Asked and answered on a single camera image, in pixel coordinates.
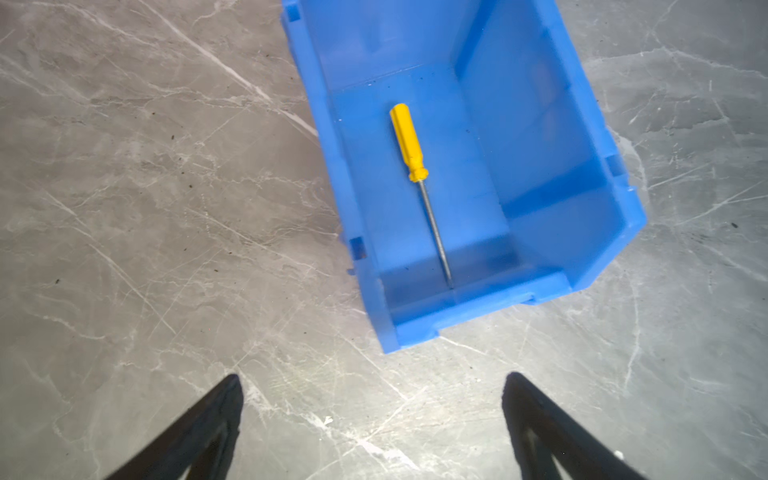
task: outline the blue plastic bin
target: blue plastic bin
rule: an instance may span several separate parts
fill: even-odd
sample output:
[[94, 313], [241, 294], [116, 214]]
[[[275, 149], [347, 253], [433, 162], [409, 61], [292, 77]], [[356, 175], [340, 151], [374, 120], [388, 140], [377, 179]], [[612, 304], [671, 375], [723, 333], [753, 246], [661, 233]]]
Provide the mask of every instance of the blue plastic bin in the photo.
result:
[[[589, 286], [645, 215], [553, 0], [283, 0], [385, 352]], [[446, 284], [389, 109], [407, 104]]]

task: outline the screwdriver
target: screwdriver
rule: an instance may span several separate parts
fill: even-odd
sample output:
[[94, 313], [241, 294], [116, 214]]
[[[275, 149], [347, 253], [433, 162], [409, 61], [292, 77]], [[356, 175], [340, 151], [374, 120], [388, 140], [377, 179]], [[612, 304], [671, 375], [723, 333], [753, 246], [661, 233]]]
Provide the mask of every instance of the screwdriver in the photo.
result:
[[453, 277], [451, 276], [451, 268], [448, 266], [448, 258], [445, 256], [445, 248], [442, 246], [442, 239], [440, 238], [440, 232], [437, 228], [435, 214], [432, 212], [432, 204], [429, 203], [427, 187], [424, 185], [424, 180], [429, 176], [429, 172], [424, 168], [424, 154], [422, 153], [421, 145], [419, 145], [419, 139], [416, 137], [416, 129], [413, 127], [413, 120], [411, 119], [411, 111], [408, 109], [408, 105], [397, 104], [389, 111], [389, 116], [392, 118], [392, 125], [395, 127], [395, 134], [397, 135], [397, 141], [400, 144], [402, 159], [405, 161], [411, 172], [409, 179], [414, 184], [419, 184], [419, 189], [422, 191], [424, 207], [427, 210], [427, 217], [429, 218], [429, 225], [432, 227], [432, 234], [435, 236], [435, 243], [437, 244], [437, 251], [440, 254], [442, 269], [445, 271], [445, 279], [448, 280], [448, 286], [452, 289]]

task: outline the bin floor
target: bin floor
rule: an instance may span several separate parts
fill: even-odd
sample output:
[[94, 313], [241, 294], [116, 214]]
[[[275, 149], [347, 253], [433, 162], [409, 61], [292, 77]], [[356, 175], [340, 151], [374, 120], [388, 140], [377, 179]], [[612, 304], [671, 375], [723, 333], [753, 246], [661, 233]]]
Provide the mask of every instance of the bin floor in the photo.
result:
[[429, 170], [425, 181], [457, 289], [523, 267], [451, 65], [424, 65], [333, 95], [355, 193], [387, 301], [396, 310], [448, 287], [389, 110], [405, 103]]

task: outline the screwdriver shaft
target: screwdriver shaft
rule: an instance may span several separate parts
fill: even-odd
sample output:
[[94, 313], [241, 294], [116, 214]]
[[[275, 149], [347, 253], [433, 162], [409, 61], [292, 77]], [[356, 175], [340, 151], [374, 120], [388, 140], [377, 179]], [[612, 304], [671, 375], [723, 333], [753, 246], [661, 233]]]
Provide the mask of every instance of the screwdriver shaft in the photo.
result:
[[442, 269], [445, 271], [445, 279], [448, 280], [448, 287], [453, 289], [453, 277], [451, 276], [451, 267], [448, 266], [448, 258], [445, 256], [445, 248], [442, 246], [442, 239], [440, 238], [440, 232], [437, 229], [437, 221], [435, 220], [435, 214], [432, 212], [432, 205], [429, 203], [429, 195], [427, 194], [427, 187], [423, 181], [419, 181], [419, 189], [422, 191], [422, 198], [424, 199], [424, 207], [427, 210], [427, 217], [429, 217], [429, 224], [432, 226], [432, 233], [435, 236], [435, 243], [437, 244], [437, 251], [440, 254], [440, 261], [442, 262]]

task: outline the yellow handle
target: yellow handle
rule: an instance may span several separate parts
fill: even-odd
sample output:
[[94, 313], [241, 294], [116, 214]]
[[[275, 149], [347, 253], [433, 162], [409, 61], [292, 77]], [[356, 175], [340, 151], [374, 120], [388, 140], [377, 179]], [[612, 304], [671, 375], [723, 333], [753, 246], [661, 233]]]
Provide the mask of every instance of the yellow handle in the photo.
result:
[[411, 182], [420, 182], [427, 178], [429, 172], [424, 168], [424, 154], [416, 137], [416, 129], [413, 127], [411, 111], [406, 104], [398, 104], [389, 111], [392, 117], [392, 125], [395, 126], [397, 141], [400, 144], [402, 159], [411, 171]]

